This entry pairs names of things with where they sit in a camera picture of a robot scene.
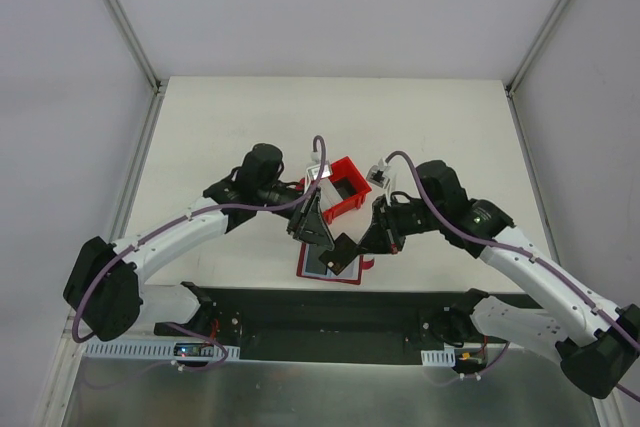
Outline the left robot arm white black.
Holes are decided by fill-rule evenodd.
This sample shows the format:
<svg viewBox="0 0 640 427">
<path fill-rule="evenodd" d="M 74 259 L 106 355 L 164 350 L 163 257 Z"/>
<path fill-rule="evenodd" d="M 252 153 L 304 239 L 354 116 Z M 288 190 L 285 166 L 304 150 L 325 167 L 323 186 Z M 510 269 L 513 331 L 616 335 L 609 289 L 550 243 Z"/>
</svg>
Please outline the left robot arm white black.
<svg viewBox="0 0 640 427">
<path fill-rule="evenodd" d="M 78 254 L 63 291 L 74 310 L 71 335 L 76 343 L 110 341 L 141 320 L 168 323 L 188 335 L 204 334 L 211 312 L 187 285 L 150 289 L 147 280 L 198 245 L 222 237 L 269 212 L 287 220 L 295 240 L 331 250 L 334 238 L 320 210 L 320 182 L 328 166 L 322 136 L 313 139 L 315 177 L 297 191 L 281 181 L 282 151 L 258 143 L 221 180 L 175 218 L 143 233 L 107 242 L 96 236 Z"/>
</svg>

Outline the red plastic bin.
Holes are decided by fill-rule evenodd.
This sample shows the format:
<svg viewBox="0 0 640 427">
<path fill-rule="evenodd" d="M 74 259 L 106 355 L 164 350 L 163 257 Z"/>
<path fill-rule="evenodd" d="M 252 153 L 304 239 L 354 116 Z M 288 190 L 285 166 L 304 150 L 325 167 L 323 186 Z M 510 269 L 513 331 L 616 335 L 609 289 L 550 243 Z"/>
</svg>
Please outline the red plastic bin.
<svg viewBox="0 0 640 427">
<path fill-rule="evenodd" d="M 342 201 L 323 212 L 328 224 L 343 214 L 360 209 L 371 192 L 371 187 L 350 157 L 345 156 L 332 162 L 331 168 L 332 175 L 328 179 L 341 195 Z"/>
</svg>

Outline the black credit card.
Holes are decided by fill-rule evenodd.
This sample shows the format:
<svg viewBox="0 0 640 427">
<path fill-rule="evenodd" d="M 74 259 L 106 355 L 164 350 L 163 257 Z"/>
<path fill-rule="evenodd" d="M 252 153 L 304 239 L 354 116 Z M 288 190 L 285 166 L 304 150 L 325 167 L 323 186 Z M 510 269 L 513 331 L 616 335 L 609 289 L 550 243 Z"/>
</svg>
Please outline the black credit card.
<svg viewBox="0 0 640 427">
<path fill-rule="evenodd" d="M 346 234 L 342 233 L 334 241 L 332 250 L 326 250 L 320 260 L 327 269 L 335 275 L 341 274 L 348 265 L 357 257 L 357 244 Z"/>
<path fill-rule="evenodd" d="M 325 248 L 309 245 L 307 247 L 306 259 L 304 263 L 304 271 L 306 273 L 318 276 L 325 276 L 327 273 L 326 265 L 320 260 L 320 256 L 326 251 Z"/>
</svg>

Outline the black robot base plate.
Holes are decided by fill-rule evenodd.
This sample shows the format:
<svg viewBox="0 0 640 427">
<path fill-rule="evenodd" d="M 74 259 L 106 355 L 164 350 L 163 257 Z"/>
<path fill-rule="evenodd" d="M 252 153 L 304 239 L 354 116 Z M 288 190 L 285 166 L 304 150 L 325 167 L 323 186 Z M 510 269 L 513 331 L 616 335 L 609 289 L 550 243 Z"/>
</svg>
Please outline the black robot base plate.
<svg viewBox="0 0 640 427">
<path fill-rule="evenodd" d="M 467 292 L 360 292 L 200 288 L 184 328 L 237 347 L 243 360 L 418 365 L 420 352 L 479 342 Z"/>
</svg>

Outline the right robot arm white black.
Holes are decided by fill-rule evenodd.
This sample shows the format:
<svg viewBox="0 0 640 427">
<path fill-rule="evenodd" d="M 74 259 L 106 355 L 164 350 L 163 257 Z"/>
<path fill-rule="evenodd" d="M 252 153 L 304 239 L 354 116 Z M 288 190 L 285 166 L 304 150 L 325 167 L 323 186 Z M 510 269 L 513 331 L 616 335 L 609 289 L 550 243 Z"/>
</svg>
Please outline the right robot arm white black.
<svg viewBox="0 0 640 427">
<path fill-rule="evenodd" d="M 407 237 L 439 232 L 452 246 L 496 269 L 537 304 L 517 308 L 484 291 L 470 290 L 450 316 L 461 341 L 479 335 L 519 345 L 558 365 L 583 393 L 597 399 L 618 389 L 639 358 L 639 308 L 617 305 L 585 286 L 527 238 L 494 203 L 473 199 L 441 160 L 409 167 L 418 194 L 395 188 L 382 159 L 366 179 L 384 189 L 359 242 L 369 255 L 402 251 Z"/>
</svg>

